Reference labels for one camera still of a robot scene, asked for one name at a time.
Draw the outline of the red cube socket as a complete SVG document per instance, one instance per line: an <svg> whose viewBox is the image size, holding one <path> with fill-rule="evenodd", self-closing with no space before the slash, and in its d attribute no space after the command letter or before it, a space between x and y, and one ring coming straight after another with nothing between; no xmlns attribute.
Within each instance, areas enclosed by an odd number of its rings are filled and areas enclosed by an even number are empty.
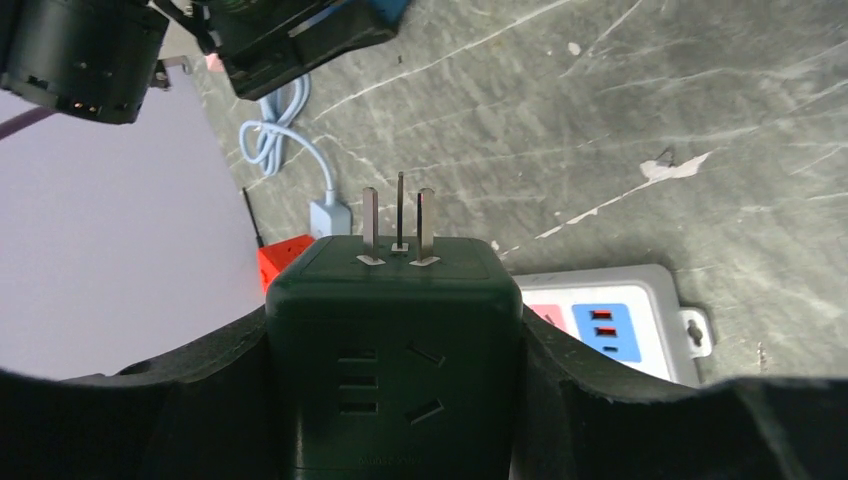
<svg viewBox="0 0 848 480"><path fill-rule="evenodd" d="M259 283L262 291L266 293L273 280L309 248L314 241L315 239L310 235L300 235L259 247L257 261Z"/></svg>

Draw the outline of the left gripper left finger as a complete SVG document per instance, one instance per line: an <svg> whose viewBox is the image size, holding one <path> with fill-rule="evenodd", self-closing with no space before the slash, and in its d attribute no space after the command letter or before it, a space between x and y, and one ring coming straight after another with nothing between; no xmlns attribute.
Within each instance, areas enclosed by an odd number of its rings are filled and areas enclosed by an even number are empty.
<svg viewBox="0 0 848 480"><path fill-rule="evenodd" d="M5 479L268 479L265 313L119 373L1 375Z"/></svg>

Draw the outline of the orange handled screwdriver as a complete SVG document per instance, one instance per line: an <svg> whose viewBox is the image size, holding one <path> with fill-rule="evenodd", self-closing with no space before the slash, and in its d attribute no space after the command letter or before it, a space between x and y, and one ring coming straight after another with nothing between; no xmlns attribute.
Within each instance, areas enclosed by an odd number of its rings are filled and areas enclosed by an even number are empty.
<svg viewBox="0 0 848 480"><path fill-rule="evenodd" d="M253 228L253 231L254 231L254 234L255 234L255 241L256 241L256 244L257 244L257 248L262 249L265 246L265 242L264 242L264 239L263 239L262 234L260 232L260 228L258 226L258 222L257 222L256 216L255 216L255 213L254 213L253 205L252 205L252 202L250 200L247 188L243 187L241 189L241 193L242 193L243 199L245 201L246 208L247 208L250 220L251 220L251 225L252 225L252 228Z"/></svg>

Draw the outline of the light blue power strip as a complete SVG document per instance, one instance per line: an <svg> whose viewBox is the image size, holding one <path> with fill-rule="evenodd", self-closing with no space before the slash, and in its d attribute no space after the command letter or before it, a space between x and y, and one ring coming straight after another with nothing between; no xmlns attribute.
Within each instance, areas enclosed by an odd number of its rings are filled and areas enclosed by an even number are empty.
<svg viewBox="0 0 848 480"><path fill-rule="evenodd" d="M309 204L310 236L320 239L327 236L351 235L353 215L342 203L327 203L325 200Z"/></svg>

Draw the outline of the white power strip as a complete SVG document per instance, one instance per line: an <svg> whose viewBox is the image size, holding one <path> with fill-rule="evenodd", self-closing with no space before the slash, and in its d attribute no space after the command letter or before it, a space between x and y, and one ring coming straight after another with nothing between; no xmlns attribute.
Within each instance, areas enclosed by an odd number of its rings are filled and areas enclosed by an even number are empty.
<svg viewBox="0 0 848 480"><path fill-rule="evenodd" d="M518 275L522 299L549 324L628 367L688 387L715 341L705 311L680 303L657 264Z"/></svg>

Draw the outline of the green cube adapter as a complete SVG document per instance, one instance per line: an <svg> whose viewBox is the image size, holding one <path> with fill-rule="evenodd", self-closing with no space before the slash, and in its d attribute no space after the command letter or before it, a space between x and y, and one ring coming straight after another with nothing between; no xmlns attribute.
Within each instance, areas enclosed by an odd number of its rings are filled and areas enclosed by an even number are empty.
<svg viewBox="0 0 848 480"><path fill-rule="evenodd" d="M417 231L313 243L269 286L283 479L505 479L523 361L521 293L483 241Z"/></svg>

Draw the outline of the blue cube adapter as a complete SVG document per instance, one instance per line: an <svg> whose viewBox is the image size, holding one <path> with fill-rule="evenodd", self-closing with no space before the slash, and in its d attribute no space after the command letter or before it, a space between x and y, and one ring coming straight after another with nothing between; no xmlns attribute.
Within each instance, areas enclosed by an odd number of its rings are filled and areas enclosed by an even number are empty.
<svg viewBox="0 0 848 480"><path fill-rule="evenodd" d="M398 26L411 0L368 0L369 6L386 23Z"/></svg>

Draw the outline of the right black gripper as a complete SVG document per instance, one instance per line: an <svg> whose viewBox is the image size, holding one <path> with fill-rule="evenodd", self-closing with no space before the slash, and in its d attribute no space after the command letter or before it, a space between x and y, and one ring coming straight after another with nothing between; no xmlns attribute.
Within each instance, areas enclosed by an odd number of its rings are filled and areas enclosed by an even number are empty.
<svg viewBox="0 0 848 480"><path fill-rule="evenodd" d="M395 38L368 1L173 1L154 5L222 63L236 96L258 100L346 53Z"/></svg>

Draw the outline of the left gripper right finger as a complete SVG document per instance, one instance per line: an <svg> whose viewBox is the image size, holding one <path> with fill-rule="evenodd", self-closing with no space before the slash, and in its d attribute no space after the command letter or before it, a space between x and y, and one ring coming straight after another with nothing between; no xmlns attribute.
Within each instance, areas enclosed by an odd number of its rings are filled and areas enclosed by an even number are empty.
<svg viewBox="0 0 848 480"><path fill-rule="evenodd" d="M516 479L843 479L843 379L704 388L618 363L526 310Z"/></svg>

